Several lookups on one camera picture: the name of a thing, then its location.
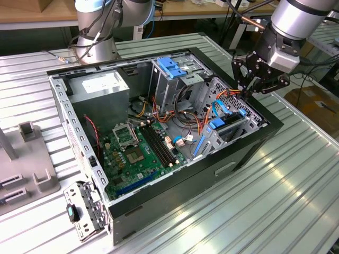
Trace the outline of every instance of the ram slot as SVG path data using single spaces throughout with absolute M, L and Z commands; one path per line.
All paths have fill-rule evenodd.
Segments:
M 167 168 L 170 163 L 174 162 L 173 156 L 170 154 L 168 149 L 162 143 L 156 132 L 152 129 L 152 127 L 140 128 L 141 134 L 146 139 L 147 143 L 155 153 L 155 155 L 160 160 L 163 167 Z
M 163 151 L 165 154 L 167 160 L 169 160 L 171 163 L 175 163 L 174 157 L 171 155 L 169 152 L 169 149 L 167 148 L 166 145 L 162 142 L 162 140 L 159 138 L 158 134 L 155 132 L 155 130 L 152 127 L 147 128 L 148 133 L 151 135 L 151 137 L 154 138 L 154 141 L 157 142 L 159 145 L 160 149 Z

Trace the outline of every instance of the orange wire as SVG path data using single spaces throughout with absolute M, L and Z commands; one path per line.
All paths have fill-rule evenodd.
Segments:
M 204 121 L 204 125 L 206 125 L 207 124 L 207 122 L 208 122 L 208 114 L 210 113 L 210 107 L 208 108 L 208 110 L 207 110 L 207 112 L 206 112 L 206 117 L 205 117 L 205 121 Z

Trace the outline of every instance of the wire bundle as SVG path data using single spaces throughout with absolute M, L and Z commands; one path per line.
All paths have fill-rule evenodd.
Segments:
M 90 124 L 92 125 L 93 129 L 94 129 L 96 144 L 97 144 L 97 156 L 99 157 L 99 152 L 100 152 L 100 149 L 99 149 L 99 134 L 97 132 L 96 126 L 88 116 L 84 115 L 84 119 L 88 120 L 90 122 Z
M 135 117 L 140 118 L 140 117 L 142 117 L 144 115 L 145 109 L 146 109 L 146 105 L 147 105 L 147 101 L 144 101 L 144 105 L 142 107 L 141 112 L 139 114 L 137 114 Z
M 222 91 L 220 94 L 217 95 L 217 99 L 219 99 L 221 97 L 221 95 L 225 95 L 225 94 L 226 94 L 226 97 L 229 98 L 230 96 L 240 94 L 240 90 L 226 89 L 226 90 Z

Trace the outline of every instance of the blue pcie slot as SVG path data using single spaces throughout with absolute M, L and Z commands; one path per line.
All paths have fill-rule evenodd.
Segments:
M 153 172 L 152 174 L 150 174 L 149 176 L 144 177 L 143 179 L 135 182 L 134 184 L 131 184 L 129 186 L 126 186 L 120 190 L 117 191 L 117 195 L 122 195 L 125 194 L 126 192 L 130 192 L 131 190 L 140 187 L 141 185 L 149 182 L 152 180 L 153 176 L 157 173 L 157 171 Z

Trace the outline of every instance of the wooden table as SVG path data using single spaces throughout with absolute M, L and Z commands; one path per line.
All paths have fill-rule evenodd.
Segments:
M 249 14 L 269 15 L 272 14 L 273 11 L 274 8 L 272 6 L 265 5 Z M 226 17 L 227 8 L 222 8 L 213 3 L 197 6 L 190 0 L 183 2 L 168 1 L 164 3 L 163 12 L 162 20 L 206 19 Z M 160 18 L 160 12 L 156 11 L 154 20 L 158 21 Z M 0 30 L 77 25 L 78 21 L 73 0 L 53 0 L 42 13 L 0 6 Z

